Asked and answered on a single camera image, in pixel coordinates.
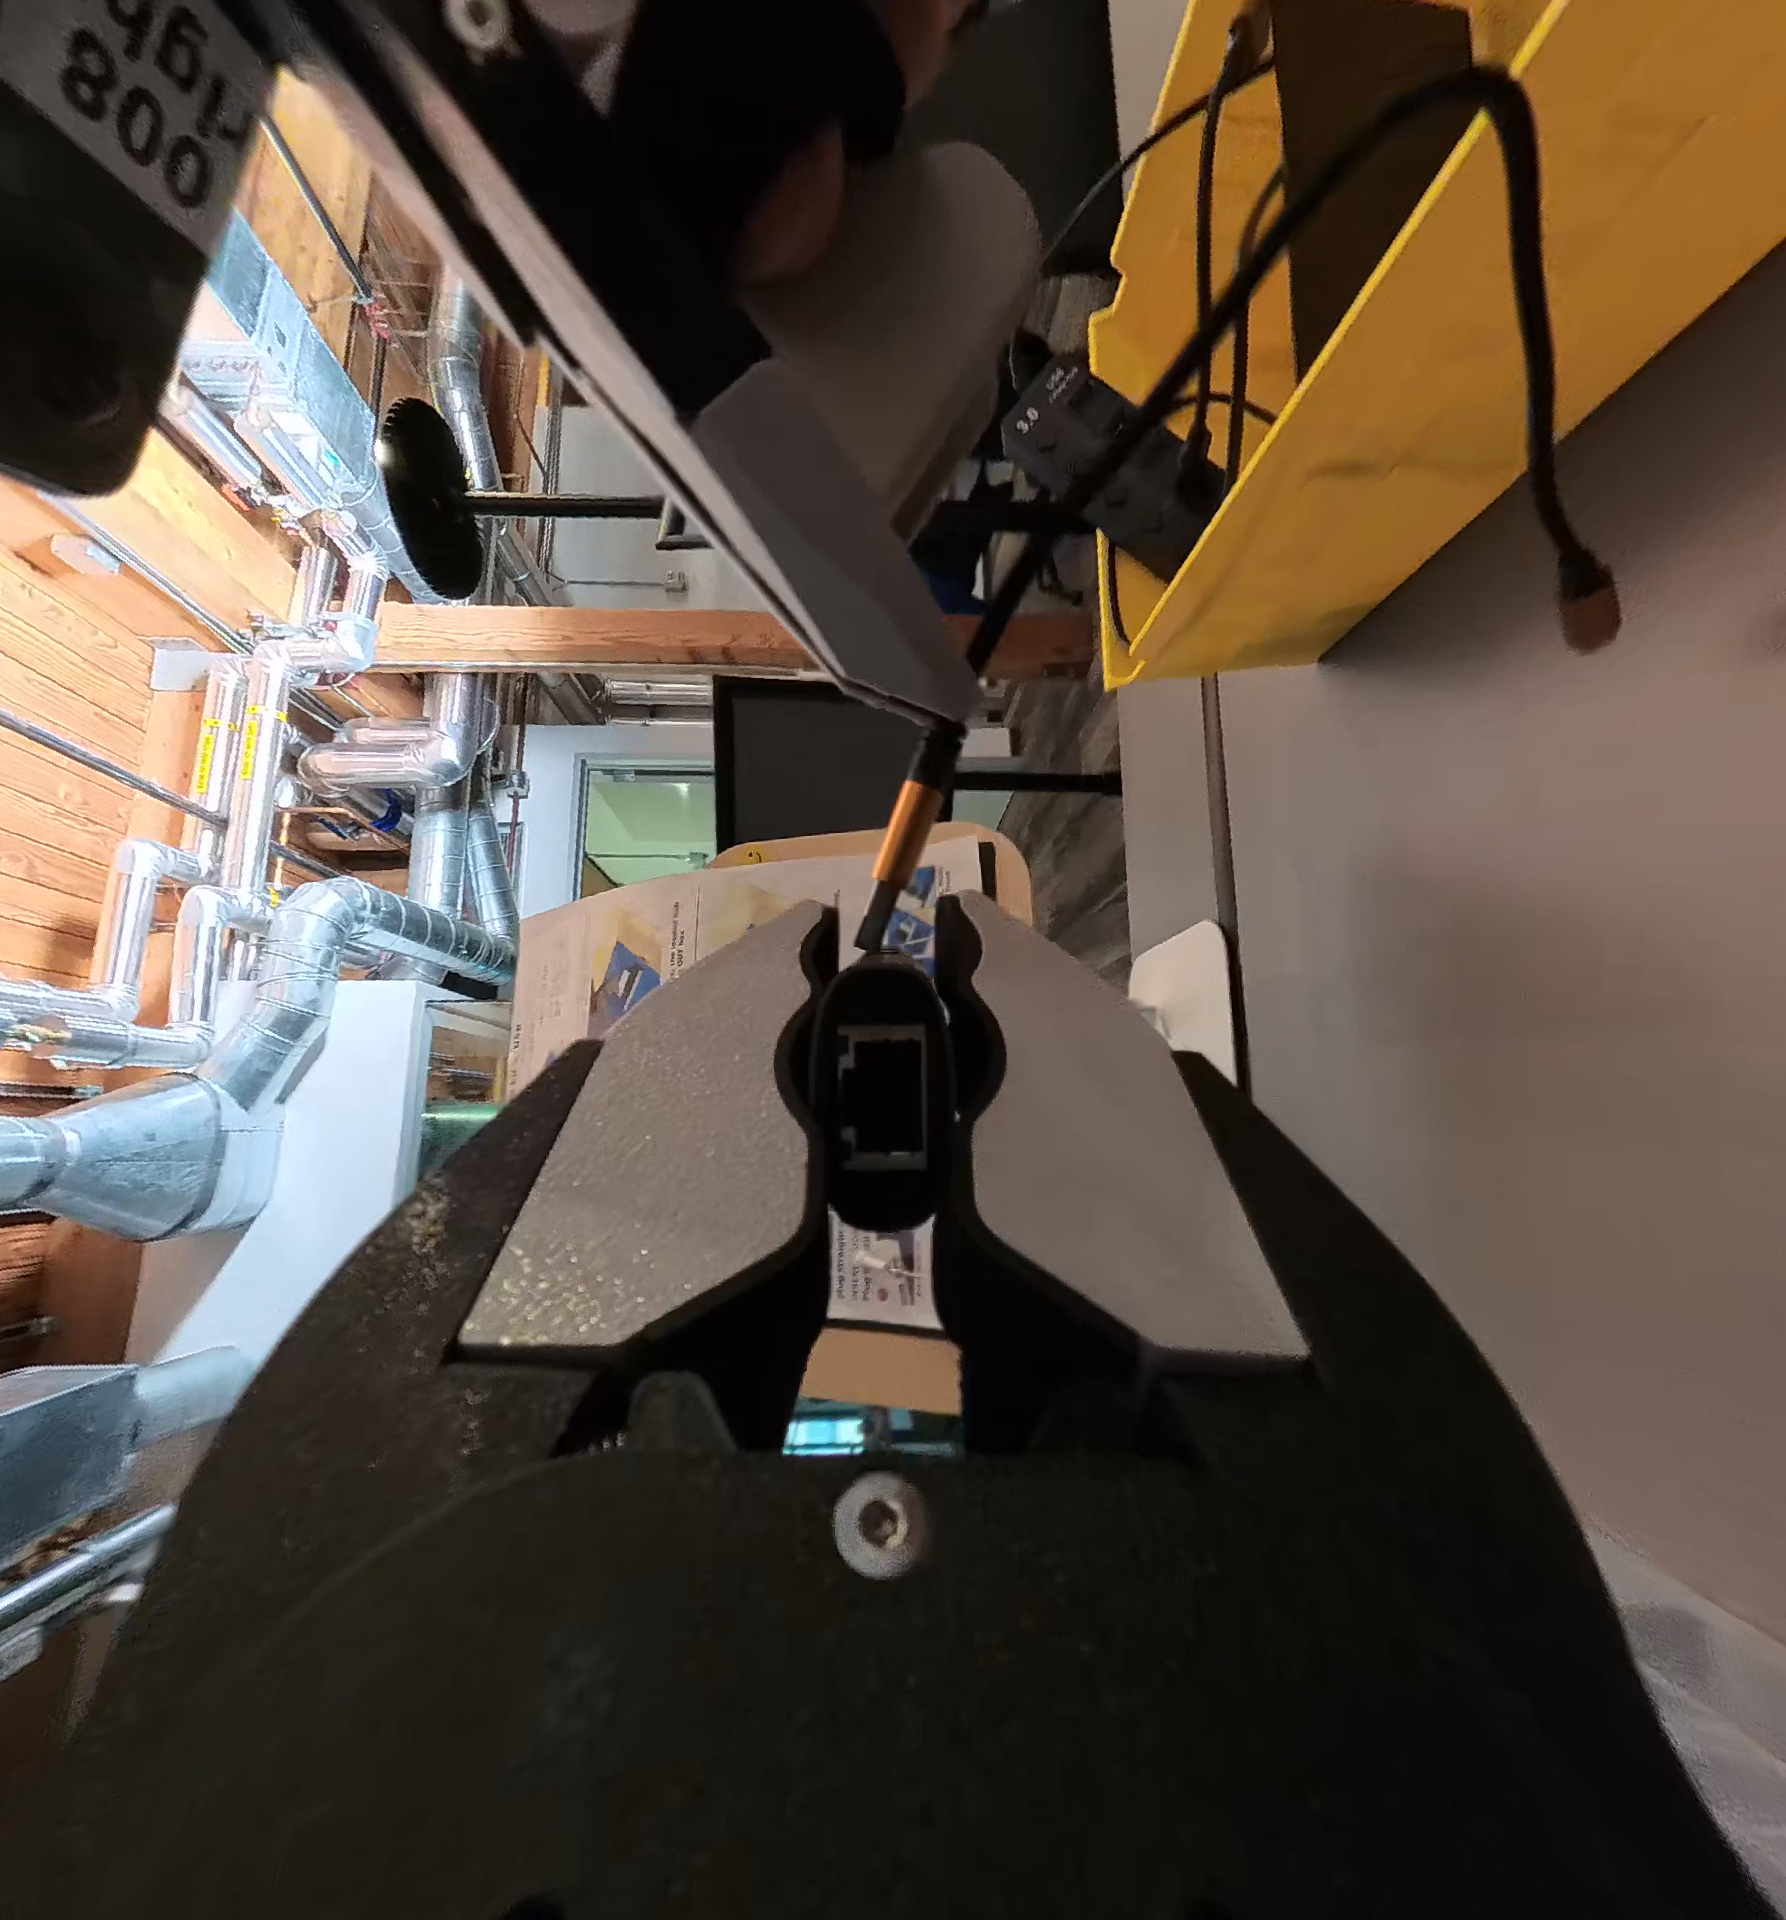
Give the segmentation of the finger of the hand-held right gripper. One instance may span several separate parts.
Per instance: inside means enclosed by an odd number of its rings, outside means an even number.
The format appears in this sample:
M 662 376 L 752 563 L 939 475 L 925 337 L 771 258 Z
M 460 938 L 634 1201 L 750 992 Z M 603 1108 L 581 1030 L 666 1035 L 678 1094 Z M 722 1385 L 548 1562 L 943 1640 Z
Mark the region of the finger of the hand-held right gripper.
M 691 418 L 689 502 L 835 686 L 916 724 L 967 721 L 963 646 L 779 360 L 755 360 Z
M 813 266 L 742 293 L 893 529 L 930 516 L 986 435 L 1038 261 L 1019 181 L 978 145 L 935 143 L 858 173 Z

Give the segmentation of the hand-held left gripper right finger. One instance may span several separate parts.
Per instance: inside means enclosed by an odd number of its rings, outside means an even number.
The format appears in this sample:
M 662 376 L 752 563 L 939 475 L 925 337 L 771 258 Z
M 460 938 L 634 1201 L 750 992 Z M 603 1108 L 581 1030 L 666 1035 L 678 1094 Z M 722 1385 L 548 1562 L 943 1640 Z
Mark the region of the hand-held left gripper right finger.
M 1311 1349 L 1176 1056 L 982 895 L 939 903 L 978 1028 L 939 1311 L 971 1369 L 1298 1369 Z

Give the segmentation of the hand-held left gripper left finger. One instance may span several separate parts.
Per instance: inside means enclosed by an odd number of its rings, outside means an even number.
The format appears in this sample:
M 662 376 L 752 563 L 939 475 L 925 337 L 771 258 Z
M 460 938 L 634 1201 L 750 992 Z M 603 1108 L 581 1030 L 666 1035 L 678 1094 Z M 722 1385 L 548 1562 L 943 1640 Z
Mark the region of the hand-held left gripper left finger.
M 462 1357 L 615 1361 L 826 1253 L 789 1047 L 833 929 L 833 906 L 789 901 L 602 1039 L 460 1324 Z

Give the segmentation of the grey usb hub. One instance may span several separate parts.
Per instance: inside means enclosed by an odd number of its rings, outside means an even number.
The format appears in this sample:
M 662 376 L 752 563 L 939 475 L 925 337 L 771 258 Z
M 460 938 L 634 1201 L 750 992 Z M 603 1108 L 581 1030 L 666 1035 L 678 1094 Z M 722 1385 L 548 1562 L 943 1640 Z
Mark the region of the grey usb hub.
M 897 1235 L 926 1223 L 949 1187 L 954 1053 L 930 976 L 903 955 L 864 955 L 813 1011 L 808 1108 L 835 1220 Z

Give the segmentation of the yellow plastic bin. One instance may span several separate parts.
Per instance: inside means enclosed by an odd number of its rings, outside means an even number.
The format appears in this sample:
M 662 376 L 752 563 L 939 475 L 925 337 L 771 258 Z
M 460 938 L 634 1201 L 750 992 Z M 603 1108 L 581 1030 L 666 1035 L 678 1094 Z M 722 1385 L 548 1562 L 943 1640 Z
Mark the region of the yellow plastic bin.
M 1786 2 L 1466 6 L 1537 120 L 1556 426 L 1786 241 Z M 1106 689 L 1319 660 L 1524 472 L 1498 145 L 1472 126 L 1293 381 L 1279 276 L 1256 323 L 1275 425 L 1170 585 L 1119 563 Z

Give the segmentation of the black usb hub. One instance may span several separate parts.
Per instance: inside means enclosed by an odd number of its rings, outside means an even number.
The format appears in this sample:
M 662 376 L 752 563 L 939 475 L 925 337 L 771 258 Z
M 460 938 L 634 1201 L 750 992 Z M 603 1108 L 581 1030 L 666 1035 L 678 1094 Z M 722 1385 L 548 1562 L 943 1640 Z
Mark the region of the black usb hub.
M 1068 498 L 1082 475 L 1119 446 L 1136 411 L 1085 357 L 1052 357 L 1001 409 L 1001 455 L 1152 580 L 1170 582 L 1225 493 L 1225 469 L 1209 459 L 1202 437 L 1156 426 L 1119 455 L 1119 468 L 1085 506 L 1073 507 Z

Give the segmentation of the white stand base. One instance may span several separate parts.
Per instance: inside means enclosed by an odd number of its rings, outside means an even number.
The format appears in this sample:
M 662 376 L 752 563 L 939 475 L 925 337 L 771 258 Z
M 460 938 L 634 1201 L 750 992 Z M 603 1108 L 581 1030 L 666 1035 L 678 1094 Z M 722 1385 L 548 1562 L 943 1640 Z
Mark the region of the white stand base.
M 1225 928 L 1198 919 L 1129 961 L 1128 997 L 1173 1053 L 1241 1086 L 1239 1014 Z

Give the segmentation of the printed instruction sheet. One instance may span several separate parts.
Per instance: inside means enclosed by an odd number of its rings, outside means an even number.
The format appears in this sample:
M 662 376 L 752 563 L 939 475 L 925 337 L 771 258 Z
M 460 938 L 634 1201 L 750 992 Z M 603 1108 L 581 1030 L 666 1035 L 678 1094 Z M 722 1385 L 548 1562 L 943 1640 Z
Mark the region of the printed instruction sheet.
M 813 901 L 858 919 L 871 834 L 750 842 L 683 875 L 633 881 L 526 917 L 502 1090 L 516 1098 L 576 1042 L 602 1042 L 654 987 L 746 931 Z M 831 1228 L 831 1319 L 938 1334 L 930 1226 Z

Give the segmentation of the black monitor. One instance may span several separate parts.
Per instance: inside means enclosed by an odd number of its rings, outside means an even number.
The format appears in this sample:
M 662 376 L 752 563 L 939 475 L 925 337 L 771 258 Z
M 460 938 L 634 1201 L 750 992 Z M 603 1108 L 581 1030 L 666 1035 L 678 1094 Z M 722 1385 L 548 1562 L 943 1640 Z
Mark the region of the black monitor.
M 715 848 L 864 830 L 878 850 L 925 735 L 831 682 L 713 679 Z

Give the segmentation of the wooden ceiling beam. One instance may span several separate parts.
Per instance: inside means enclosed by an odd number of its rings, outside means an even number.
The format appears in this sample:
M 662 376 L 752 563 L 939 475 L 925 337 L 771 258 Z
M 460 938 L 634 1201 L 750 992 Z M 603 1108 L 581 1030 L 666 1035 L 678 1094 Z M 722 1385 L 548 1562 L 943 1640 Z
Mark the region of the wooden ceiling beam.
M 1025 611 L 986 679 L 1021 682 L 1098 662 L 1085 611 Z M 385 602 L 374 674 L 626 674 L 652 667 L 813 671 L 813 652 L 767 611 L 473 606 Z

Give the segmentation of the instruction sheet on stand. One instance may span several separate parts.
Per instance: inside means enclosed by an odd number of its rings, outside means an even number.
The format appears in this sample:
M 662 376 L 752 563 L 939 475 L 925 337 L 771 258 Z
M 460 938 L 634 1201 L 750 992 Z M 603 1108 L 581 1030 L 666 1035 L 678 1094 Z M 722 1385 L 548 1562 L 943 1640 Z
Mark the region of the instruction sheet on stand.
M 878 827 L 809 834 L 738 842 L 697 870 L 704 901 L 718 912 L 710 931 L 697 934 L 700 953 L 776 912 L 813 901 L 838 919 L 838 962 L 861 957 L 855 928 L 877 884 Z M 974 822 L 938 822 L 898 891 L 882 938 L 887 955 L 931 973 L 938 955 L 939 901 L 954 895 L 982 897 L 1032 921 L 1032 887 L 1021 850 L 1006 836 Z

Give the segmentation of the galvanised rectangular air duct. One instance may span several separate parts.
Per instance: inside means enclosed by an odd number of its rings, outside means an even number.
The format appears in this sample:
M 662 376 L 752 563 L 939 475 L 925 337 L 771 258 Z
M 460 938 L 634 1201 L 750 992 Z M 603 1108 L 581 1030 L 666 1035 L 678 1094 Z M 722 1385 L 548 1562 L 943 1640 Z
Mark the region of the galvanised rectangular air duct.
M 0 1574 L 111 1501 L 136 1452 L 217 1425 L 257 1366 L 235 1349 L 151 1364 L 37 1364 L 0 1376 Z
M 376 413 L 238 210 L 215 244 L 178 365 L 281 493 L 347 517 L 358 553 L 413 587 L 376 461 Z

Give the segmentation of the large round silver duct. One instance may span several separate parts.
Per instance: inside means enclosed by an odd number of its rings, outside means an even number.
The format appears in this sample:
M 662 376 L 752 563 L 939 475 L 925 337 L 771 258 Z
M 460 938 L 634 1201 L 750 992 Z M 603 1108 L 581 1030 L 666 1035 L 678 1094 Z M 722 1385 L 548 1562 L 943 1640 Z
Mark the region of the large round silver duct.
M 191 1072 L 165 1072 L 45 1117 L 0 1115 L 0 1213 L 41 1212 L 136 1241 L 245 1223 L 272 1197 L 286 1100 L 318 1060 L 335 976 L 384 953 L 516 978 L 506 931 L 356 875 L 295 889 L 263 928 L 245 1011 Z

